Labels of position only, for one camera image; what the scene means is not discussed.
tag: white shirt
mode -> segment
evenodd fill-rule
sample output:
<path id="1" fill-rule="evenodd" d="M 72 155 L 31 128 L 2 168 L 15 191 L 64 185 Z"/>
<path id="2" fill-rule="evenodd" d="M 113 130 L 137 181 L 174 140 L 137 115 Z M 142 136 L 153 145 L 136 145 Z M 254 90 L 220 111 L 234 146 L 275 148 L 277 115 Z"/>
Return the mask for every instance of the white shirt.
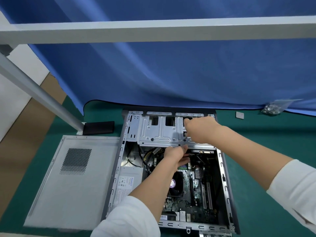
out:
<path id="1" fill-rule="evenodd" d="M 267 193 L 303 226 L 316 233 L 316 169 L 297 159 L 275 176 Z M 127 196 L 92 232 L 91 237 L 159 237 L 158 224 L 143 202 Z"/>

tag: blue cloth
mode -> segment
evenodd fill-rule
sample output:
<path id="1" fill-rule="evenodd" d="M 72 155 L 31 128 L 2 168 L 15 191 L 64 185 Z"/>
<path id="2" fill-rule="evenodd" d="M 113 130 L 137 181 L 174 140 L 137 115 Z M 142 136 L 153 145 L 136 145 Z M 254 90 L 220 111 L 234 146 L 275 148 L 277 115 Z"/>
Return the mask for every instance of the blue cloth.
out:
<path id="1" fill-rule="evenodd" d="M 316 15 L 316 0 L 0 0 L 11 23 Z M 116 103 L 316 115 L 316 40 L 30 45 L 83 113 Z"/>

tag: green workbench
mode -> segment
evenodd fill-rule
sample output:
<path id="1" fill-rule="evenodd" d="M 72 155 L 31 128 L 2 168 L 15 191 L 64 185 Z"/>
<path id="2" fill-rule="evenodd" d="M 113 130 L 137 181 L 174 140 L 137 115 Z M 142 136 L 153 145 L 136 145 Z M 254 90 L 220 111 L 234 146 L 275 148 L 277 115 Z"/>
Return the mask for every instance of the green workbench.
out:
<path id="1" fill-rule="evenodd" d="M 112 136 L 119 136 L 123 124 L 123 105 L 101 101 L 91 101 L 85 105 L 83 117 L 67 97 L 63 103 L 71 113 L 85 122 L 115 121 Z M 258 110 L 242 111 L 245 119 L 235 118 L 235 111 L 218 110 L 219 123 L 226 125 L 241 135 L 275 151 L 316 167 L 316 118 L 291 113 L 267 116 Z M 63 135 L 75 135 L 76 131 L 56 117 L 44 142 L 30 163 L 14 197 L 0 221 L 0 232 L 88 237 L 91 231 L 61 233 L 54 229 L 23 227 L 37 190 L 47 171 L 49 163 Z M 314 236 L 302 227 L 289 213 L 279 206 L 231 158 L 226 157 L 235 199 L 241 236 Z M 173 230 L 162 230 L 162 236 L 187 236 Z"/>

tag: small square part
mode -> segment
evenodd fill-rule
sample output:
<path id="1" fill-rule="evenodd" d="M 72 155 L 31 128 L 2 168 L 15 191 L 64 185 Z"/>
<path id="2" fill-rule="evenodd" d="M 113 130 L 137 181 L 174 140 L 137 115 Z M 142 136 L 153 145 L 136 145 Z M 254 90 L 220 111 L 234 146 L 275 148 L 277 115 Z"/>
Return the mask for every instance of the small square part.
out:
<path id="1" fill-rule="evenodd" d="M 236 118 L 243 120 L 244 119 L 244 114 L 242 112 L 236 111 Z"/>

